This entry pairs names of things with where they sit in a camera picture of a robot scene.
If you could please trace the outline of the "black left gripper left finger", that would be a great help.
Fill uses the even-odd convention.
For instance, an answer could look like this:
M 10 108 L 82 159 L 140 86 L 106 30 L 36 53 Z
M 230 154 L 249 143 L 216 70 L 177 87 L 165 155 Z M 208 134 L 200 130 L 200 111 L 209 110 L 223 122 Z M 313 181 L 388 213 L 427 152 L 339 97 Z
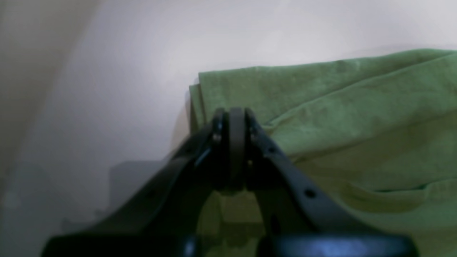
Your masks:
M 229 181 L 229 118 L 217 109 L 169 162 L 114 213 L 50 239 L 43 257 L 199 257 L 201 209 Z

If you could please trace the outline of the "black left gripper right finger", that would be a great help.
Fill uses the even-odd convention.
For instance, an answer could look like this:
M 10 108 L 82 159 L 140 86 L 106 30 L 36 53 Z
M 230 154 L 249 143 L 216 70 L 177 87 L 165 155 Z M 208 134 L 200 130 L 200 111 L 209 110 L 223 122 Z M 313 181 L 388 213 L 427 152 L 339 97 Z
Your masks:
M 255 194 L 266 236 L 258 257 L 416 257 L 408 236 L 351 216 L 292 164 L 250 109 L 228 113 L 228 188 Z

